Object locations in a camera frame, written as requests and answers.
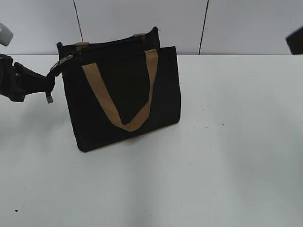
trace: bag handle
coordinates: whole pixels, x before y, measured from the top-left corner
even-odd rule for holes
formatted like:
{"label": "bag handle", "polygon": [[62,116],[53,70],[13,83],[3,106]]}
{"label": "bag handle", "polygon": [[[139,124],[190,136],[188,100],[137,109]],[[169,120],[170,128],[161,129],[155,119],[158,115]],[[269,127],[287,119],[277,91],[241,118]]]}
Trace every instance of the bag handle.
{"label": "bag handle", "polygon": [[123,125],[119,112],[108,93],[106,85],[102,79],[99,68],[96,63],[82,66],[85,76],[89,82],[91,89],[93,90],[97,100],[99,101],[102,109],[107,115],[111,123],[126,131],[135,131],[142,126],[150,115],[152,104],[153,85],[156,80],[157,68],[158,68],[158,54],[157,50],[144,51],[146,55],[146,65],[148,76],[150,79],[150,92],[148,102],[137,113],[137,115],[128,123]]}

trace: white wall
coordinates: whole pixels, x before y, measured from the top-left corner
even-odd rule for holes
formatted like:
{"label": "white wall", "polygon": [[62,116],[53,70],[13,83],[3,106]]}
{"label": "white wall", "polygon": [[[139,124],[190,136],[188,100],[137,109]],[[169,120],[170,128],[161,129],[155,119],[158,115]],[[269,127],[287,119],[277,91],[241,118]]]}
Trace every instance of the white wall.
{"label": "white wall", "polygon": [[80,42],[72,0],[1,0],[0,22],[14,37],[6,54],[54,54],[56,43]]}
{"label": "white wall", "polygon": [[135,33],[159,31],[161,46],[198,54],[207,0],[76,0],[83,38],[108,42]]}
{"label": "white wall", "polygon": [[[161,31],[162,46],[198,54],[207,0],[76,0],[84,41],[107,42]],[[14,37],[6,54],[54,54],[56,43],[80,42],[72,0],[1,0],[0,22]]]}
{"label": "white wall", "polygon": [[209,0],[201,54],[290,54],[302,0]]}

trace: table surface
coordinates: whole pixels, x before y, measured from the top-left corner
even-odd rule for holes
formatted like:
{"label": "table surface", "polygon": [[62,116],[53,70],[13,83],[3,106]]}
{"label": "table surface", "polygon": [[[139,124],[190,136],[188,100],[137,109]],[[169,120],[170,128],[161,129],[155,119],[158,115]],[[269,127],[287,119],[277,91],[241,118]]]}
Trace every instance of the table surface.
{"label": "table surface", "polygon": [[[56,55],[15,55],[46,74]],[[301,227],[303,57],[179,56],[179,124],[81,153],[62,78],[0,97],[3,227]]]}

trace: black object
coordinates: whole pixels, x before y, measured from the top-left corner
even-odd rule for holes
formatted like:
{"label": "black object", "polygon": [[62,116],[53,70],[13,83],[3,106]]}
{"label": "black object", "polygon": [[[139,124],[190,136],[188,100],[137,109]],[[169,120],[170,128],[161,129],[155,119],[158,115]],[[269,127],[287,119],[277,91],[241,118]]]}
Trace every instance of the black object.
{"label": "black object", "polygon": [[[72,55],[54,70],[62,70],[65,95],[78,147],[87,152],[107,144],[179,122],[180,87],[175,47],[160,48],[158,29],[104,44],[57,44],[59,58]],[[134,121],[149,101],[151,88],[148,50],[155,49],[157,71],[150,113],[134,131],[115,126],[100,105],[84,67],[95,65],[123,125]]]}
{"label": "black object", "polygon": [[44,77],[15,62],[10,56],[0,54],[0,94],[13,102],[23,102],[26,95],[46,92],[54,87],[54,78]]}
{"label": "black object", "polygon": [[292,54],[303,54],[303,27],[286,38]]}

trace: black tote bag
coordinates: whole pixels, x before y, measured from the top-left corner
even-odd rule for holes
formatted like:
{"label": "black tote bag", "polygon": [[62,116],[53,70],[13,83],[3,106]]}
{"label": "black tote bag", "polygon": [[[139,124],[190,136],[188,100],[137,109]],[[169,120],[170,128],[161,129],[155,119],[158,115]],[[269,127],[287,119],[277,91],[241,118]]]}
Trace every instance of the black tote bag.
{"label": "black tote bag", "polygon": [[62,75],[78,147],[87,152],[179,122],[175,47],[158,29],[105,44],[57,45],[73,55]]}

